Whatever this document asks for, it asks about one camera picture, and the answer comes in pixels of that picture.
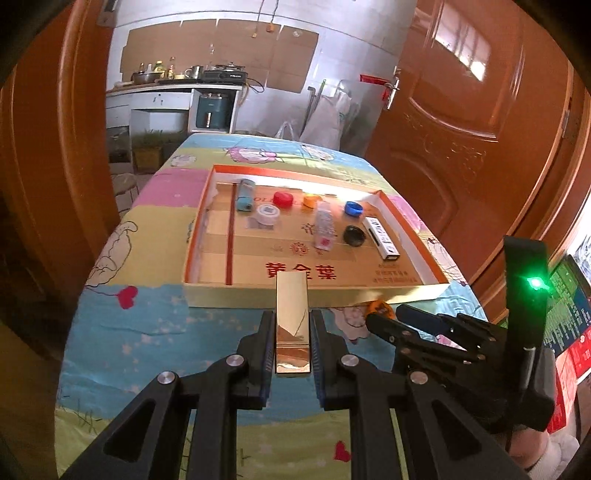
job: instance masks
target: white small box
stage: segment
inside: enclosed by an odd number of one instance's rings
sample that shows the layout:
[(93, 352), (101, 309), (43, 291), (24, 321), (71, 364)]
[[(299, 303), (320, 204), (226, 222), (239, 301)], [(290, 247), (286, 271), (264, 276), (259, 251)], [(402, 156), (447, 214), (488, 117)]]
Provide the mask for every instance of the white small box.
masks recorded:
[(382, 260), (397, 260), (400, 257), (398, 249), (392, 243), (392, 240), (377, 218), (365, 217), (363, 219), (363, 225), (369, 232), (369, 236), (374, 239)]

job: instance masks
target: tablecloth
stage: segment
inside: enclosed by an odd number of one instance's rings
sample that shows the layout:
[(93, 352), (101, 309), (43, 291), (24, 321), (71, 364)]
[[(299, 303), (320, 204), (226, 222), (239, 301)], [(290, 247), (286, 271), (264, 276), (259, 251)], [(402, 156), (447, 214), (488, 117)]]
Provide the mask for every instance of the tablecloth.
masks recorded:
[[(207, 173), (247, 163), (371, 186), (388, 193), (450, 279), (430, 312), (485, 319), (465, 279), (408, 203), (365, 160), (297, 142), (194, 134), (154, 174), (108, 239), (79, 299), (55, 409), (59, 474), (159, 372), (188, 375), (234, 353), (262, 310), (188, 307), (181, 287), (187, 241)], [(329, 332), (389, 370), (394, 348), (370, 334), (360, 307), (324, 309)], [(240, 478), (343, 479), (350, 475), (349, 416), (323, 412), (312, 376), (275, 377), (267, 407), (239, 411)], [(183, 458), (186, 468), (187, 458)]]

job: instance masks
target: silver rivet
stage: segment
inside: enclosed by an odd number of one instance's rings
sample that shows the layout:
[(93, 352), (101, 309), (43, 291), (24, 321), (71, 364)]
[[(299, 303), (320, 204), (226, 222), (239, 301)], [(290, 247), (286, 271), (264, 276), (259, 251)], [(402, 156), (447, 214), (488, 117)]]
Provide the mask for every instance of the silver rivet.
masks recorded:
[(429, 380), (429, 377), (425, 372), (416, 371), (410, 374), (410, 381), (417, 385), (424, 385)]
[(162, 383), (162, 385), (168, 385), (169, 383), (174, 382), (175, 377), (176, 375), (174, 372), (166, 371), (158, 374), (156, 379), (158, 380), (158, 383)]
[(347, 355), (343, 355), (340, 359), (340, 362), (347, 367), (354, 367), (359, 363), (359, 358), (355, 355), (351, 355), (348, 353)]
[(230, 365), (230, 367), (238, 367), (244, 363), (244, 357), (235, 353), (226, 358), (226, 363)]

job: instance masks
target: shiny gold rectangular object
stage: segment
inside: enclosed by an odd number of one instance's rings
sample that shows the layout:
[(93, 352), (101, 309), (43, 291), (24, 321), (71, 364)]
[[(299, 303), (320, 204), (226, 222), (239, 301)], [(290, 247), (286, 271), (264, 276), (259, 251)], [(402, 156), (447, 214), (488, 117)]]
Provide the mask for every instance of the shiny gold rectangular object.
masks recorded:
[(275, 371), (310, 373), (308, 282), (305, 271), (277, 272), (277, 337)]

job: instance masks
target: brown stripe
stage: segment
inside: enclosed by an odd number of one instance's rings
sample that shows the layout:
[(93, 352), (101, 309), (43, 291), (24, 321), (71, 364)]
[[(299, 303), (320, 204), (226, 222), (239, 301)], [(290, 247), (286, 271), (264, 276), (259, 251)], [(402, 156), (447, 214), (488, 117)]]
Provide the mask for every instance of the brown stripe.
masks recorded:
[(236, 217), (236, 192), (238, 185), (232, 184), (230, 221), (228, 222), (228, 253), (226, 253), (226, 285), (232, 285), (232, 263), (234, 258), (234, 218)]

